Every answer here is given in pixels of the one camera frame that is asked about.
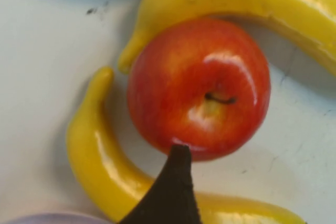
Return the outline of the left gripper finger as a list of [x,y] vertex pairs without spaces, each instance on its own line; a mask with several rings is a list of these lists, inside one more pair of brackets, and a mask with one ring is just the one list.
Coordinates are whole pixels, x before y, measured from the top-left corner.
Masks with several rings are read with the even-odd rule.
[[173,145],[149,191],[119,223],[201,223],[191,162],[188,146]]

